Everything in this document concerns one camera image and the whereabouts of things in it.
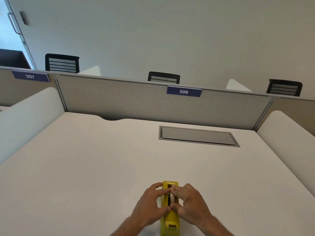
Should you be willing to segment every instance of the person's left hand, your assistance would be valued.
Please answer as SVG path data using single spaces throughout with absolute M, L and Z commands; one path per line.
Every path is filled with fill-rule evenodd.
M 156 190 L 160 186 L 162 183 L 158 182 L 146 189 L 132 211 L 130 217 L 139 222 L 142 227 L 153 224 L 171 210 L 169 206 L 161 208 L 157 206 L 157 198 L 170 191 L 170 188 Z

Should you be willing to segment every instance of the desk surface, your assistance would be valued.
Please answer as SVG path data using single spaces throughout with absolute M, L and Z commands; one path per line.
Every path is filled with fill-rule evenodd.
M 240 147 L 161 141 L 160 125 L 230 131 Z M 254 131 L 75 113 L 0 166 L 1 234 L 109 235 L 163 180 L 191 183 L 235 235 L 315 234 L 315 198 Z M 202 235 L 180 223 L 181 236 Z

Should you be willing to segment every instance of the metal door handle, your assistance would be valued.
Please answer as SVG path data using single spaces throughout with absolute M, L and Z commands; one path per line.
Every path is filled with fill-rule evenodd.
M 19 33 L 19 32 L 17 31 L 17 29 L 16 29 L 16 27 L 15 27 L 15 25 L 14 25 L 14 22 L 13 22 L 13 20 L 12 20 L 12 18 L 11 18 L 11 15 L 14 16 L 14 14 L 13 14 L 12 12 L 9 12 L 9 13 L 8 13 L 8 17 L 9 17 L 9 20 L 10 20 L 11 25 L 12 25 L 12 27 L 13 27 L 13 30 L 14 30 L 14 32 L 15 32 L 16 34 L 21 35 L 22 33 Z

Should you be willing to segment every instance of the blue number sign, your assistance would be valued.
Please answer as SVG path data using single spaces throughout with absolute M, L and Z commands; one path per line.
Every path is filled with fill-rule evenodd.
M 50 82 L 47 74 L 32 73 L 32 72 L 23 72 L 23 71 L 13 71 L 14 78 L 16 79 L 25 79 L 41 82 Z
M 168 86 L 167 94 L 186 95 L 192 97 L 200 97 L 202 89 L 193 89 L 185 87 Z

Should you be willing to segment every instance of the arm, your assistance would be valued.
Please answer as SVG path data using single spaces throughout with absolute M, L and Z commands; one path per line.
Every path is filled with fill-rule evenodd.
M 171 192 L 183 200 L 183 206 L 180 204 L 171 204 L 172 210 L 176 211 L 183 220 L 197 226 L 204 235 L 233 236 L 233 234 L 210 213 L 199 191 L 190 184 L 186 184 L 184 187 L 172 185 Z
M 145 226 L 153 224 L 171 210 L 169 206 L 162 208 L 157 206 L 157 198 L 170 191 L 169 188 L 156 190 L 160 186 L 162 186 L 161 182 L 155 183 L 146 189 L 131 216 L 111 236 L 136 236 Z

